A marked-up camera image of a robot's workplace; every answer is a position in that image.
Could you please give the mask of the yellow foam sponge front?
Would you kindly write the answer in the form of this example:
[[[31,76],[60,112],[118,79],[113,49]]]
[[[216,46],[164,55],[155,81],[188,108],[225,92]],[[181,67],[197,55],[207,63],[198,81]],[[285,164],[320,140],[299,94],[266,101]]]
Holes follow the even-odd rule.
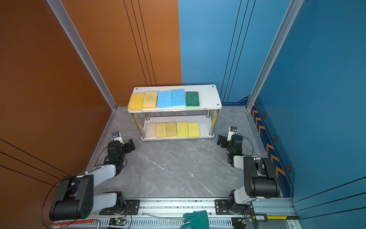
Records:
[[[167,137],[166,123],[157,123],[156,124],[156,137],[162,138]]]

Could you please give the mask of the thick yellow sponge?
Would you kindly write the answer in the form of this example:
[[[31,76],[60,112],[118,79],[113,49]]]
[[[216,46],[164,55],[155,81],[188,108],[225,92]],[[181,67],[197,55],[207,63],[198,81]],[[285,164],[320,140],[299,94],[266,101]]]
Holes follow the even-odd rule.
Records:
[[[131,94],[130,101],[128,104],[129,111],[141,111],[143,110],[144,93],[133,93]]]

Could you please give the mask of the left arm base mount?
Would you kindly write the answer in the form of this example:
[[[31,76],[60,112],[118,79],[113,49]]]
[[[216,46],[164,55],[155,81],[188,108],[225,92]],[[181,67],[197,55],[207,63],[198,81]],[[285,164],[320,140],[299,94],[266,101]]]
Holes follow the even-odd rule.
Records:
[[[107,208],[99,211],[99,215],[111,215],[111,216],[125,216],[127,213],[129,215],[137,215],[140,207],[140,200],[138,199],[128,199],[124,201],[124,208],[118,209],[116,207]]]

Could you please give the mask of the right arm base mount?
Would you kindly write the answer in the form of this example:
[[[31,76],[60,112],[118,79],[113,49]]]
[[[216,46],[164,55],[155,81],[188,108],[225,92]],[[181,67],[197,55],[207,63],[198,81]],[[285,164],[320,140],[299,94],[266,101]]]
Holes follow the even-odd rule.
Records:
[[[215,211],[217,215],[252,215],[254,207],[252,204],[237,204],[228,199],[216,199]]]

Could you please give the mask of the yellow foam sponge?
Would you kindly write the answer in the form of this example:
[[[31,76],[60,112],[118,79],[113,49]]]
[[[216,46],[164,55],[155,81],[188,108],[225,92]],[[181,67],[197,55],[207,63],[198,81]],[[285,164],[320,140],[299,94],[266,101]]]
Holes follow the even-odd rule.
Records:
[[[156,137],[162,138],[167,137],[166,123],[157,123],[156,124]]]
[[[176,137],[177,136],[176,122],[166,123],[166,134],[167,134],[167,137]]]
[[[158,98],[158,92],[156,91],[145,92],[143,109],[157,108],[157,98]]]

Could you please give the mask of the green scouring sponge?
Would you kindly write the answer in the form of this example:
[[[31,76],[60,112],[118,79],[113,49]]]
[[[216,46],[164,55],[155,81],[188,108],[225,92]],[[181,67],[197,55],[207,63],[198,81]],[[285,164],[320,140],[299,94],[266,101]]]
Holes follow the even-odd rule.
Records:
[[[199,93],[198,92],[186,92],[186,108],[194,109],[199,108]]]

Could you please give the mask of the yellow-green sponge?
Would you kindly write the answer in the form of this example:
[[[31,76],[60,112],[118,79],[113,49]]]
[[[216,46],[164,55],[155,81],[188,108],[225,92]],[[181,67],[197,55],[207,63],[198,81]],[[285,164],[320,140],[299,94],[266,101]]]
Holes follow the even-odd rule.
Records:
[[[177,137],[178,138],[189,137],[187,122],[178,122],[177,123]]]
[[[188,137],[189,138],[198,138],[200,137],[200,129],[199,123],[188,123]]]

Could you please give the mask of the pale pink foam sponge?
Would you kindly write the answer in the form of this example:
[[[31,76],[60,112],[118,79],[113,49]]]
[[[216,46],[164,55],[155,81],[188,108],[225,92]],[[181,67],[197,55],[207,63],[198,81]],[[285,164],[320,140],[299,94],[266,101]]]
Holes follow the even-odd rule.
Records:
[[[156,123],[147,123],[144,127],[146,138],[156,137]]]

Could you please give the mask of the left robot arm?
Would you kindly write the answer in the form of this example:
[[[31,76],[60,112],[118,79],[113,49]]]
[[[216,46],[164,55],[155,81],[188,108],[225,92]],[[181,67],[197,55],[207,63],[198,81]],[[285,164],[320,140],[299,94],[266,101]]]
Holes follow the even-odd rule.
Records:
[[[97,211],[114,215],[125,213],[127,206],[122,192],[96,195],[94,188],[119,175],[127,165],[125,155],[134,150],[132,139],[127,143],[111,141],[102,165],[84,174],[62,178],[49,211],[49,218],[52,221],[85,219]]]

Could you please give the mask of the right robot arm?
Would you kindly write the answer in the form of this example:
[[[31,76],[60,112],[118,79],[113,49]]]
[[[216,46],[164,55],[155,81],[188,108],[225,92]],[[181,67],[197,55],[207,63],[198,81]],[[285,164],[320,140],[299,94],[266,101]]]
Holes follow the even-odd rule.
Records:
[[[243,171],[244,185],[231,191],[228,209],[233,214],[243,214],[251,203],[261,199],[278,198],[280,185],[271,160],[243,154],[244,136],[219,135],[217,144],[226,149],[228,164]]]

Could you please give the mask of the blue sponge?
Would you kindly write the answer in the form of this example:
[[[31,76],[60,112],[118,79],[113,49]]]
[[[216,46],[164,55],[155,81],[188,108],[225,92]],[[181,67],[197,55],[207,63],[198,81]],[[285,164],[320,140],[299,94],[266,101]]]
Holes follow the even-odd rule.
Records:
[[[171,91],[158,92],[157,96],[157,108],[169,108],[172,107]]]
[[[172,107],[186,106],[184,89],[171,90],[171,105]]]

